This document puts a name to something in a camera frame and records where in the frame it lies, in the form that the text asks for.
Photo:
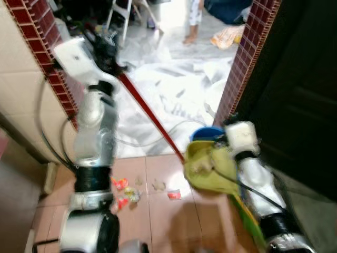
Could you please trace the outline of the red broom handle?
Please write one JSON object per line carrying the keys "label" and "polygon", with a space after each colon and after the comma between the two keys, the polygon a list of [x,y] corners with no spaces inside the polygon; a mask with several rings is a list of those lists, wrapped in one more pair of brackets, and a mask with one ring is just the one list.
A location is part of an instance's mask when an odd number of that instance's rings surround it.
{"label": "red broom handle", "polygon": [[157,130],[159,130],[159,133],[161,133],[161,135],[162,135],[162,139],[165,140],[168,143],[168,145],[170,145],[171,149],[173,149],[176,156],[178,156],[180,161],[182,163],[184,163],[185,159],[182,155],[182,152],[178,149],[177,145],[173,141],[170,134],[167,132],[166,128],[164,128],[164,126],[161,125],[161,122],[155,116],[154,112],[149,107],[149,105],[145,102],[142,95],[137,91],[136,87],[133,86],[130,78],[128,78],[128,76],[124,72],[121,72],[118,75],[118,79],[121,81],[121,83],[126,88],[128,93],[133,97],[133,99],[136,101],[136,103],[140,106],[140,108],[145,112],[145,115],[148,116],[149,120],[152,121],[155,128],[157,128]]}

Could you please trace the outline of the yellow-green plastic dustpan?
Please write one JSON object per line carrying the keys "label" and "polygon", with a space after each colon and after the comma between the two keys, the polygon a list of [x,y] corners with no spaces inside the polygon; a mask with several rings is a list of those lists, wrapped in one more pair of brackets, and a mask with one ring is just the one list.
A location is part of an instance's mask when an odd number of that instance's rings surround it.
{"label": "yellow-green plastic dustpan", "polygon": [[184,176],[188,183],[200,190],[227,195],[243,222],[246,233],[255,243],[255,253],[266,253],[266,241],[255,216],[243,202],[237,180],[237,168],[226,147],[216,147],[214,141],[192,141],[187,146]]}

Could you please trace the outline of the metal folding ladder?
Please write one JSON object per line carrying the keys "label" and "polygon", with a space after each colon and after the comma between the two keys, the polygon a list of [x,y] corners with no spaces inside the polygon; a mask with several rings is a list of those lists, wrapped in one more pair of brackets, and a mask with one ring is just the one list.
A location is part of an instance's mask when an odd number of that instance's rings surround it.
{"label": "metal folding ladder", "polygon": [[112,0],[103,31],[120,47],[124,46],[133,14],[144,20],[148,28],[161,30],[149,0]]}

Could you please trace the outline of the person's bare leg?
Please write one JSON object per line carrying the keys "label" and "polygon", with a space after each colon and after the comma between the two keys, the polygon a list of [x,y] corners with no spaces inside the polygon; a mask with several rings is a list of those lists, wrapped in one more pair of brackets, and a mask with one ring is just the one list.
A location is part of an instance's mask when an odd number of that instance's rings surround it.
{"label": "person's bare leg", "polygon": [[190,0],[188,24],[189,32],[183,41],[183,44],[193,44],[197,38],[199,25],[202,20],[202,14],[204,10],[204,0]]}

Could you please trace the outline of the orange plastic bag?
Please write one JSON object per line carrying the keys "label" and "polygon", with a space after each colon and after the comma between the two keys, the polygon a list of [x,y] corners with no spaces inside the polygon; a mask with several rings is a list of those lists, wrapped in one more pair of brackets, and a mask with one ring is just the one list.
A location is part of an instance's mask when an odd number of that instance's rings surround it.
{"label": "orange plastic bag", "polygon": [[227,49],[233,46],[233,44],[240,43],[244,30],[244,25],[225,27],[220,32],[217,32],[214,36],[212,36],[210,43],[218,49]]}

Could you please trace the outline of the dark wooden door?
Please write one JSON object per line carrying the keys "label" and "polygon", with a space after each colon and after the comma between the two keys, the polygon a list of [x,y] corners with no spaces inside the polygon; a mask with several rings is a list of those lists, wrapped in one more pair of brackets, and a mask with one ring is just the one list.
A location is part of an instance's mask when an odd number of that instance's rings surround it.
{"label": "dark wooden door", "polygon": [[337,198],[336,11],[330,0],[282,0],[238,113],[270,166]]}

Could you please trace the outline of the blue plastic bucket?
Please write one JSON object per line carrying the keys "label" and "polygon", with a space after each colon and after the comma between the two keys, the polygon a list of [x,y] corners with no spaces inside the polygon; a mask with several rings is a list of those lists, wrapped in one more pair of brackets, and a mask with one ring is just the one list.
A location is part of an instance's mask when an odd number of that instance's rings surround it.
{"label": "blue plastic bucket", "polygon": [[214,126],[201,127],[190,136],[190,141],[217,141],[221,137],[224,137],[225,132],[221,128]]}

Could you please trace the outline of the dark blue cloth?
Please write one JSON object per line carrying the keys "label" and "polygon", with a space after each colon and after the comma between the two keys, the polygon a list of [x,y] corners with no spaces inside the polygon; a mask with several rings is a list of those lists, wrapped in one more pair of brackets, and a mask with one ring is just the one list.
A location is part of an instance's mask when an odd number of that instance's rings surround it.
{"label": "dark blue cloth", "polygon": [[204,0],[204,7],[210,15],[228,25],[244,24],[243,10],[253,0]]}

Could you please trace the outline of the red snack wrapper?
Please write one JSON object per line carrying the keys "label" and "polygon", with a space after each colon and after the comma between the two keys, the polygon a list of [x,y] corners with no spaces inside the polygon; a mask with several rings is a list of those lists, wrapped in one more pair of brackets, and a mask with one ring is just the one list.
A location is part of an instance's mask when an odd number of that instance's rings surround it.
{"label": "red snack wrapper", "polygon": [[114,177],[111,177],[111,183],[115,187],[117,191],[125,190],[125,188],[128,188],[128,180],[127,178],[121,178],[117,179]]}
{"label": "red snack wrapper", "polygon": [[121,211],[128,204],[130,204],[130,199],[129,198],[126,198],[126,197],[116,198],[116,201],[115,201],[116,211]]}

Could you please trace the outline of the colourful crumpled wrapper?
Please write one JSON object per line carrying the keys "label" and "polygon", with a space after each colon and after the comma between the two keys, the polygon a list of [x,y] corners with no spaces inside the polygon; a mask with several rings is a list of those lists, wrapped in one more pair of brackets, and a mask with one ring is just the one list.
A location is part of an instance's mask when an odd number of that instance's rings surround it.
{"label": "colourful crumpled wrapper", "polygon": [[140,191],[133,187],[124,188],[124,194],[131,203],[138,203],[141,198]]}

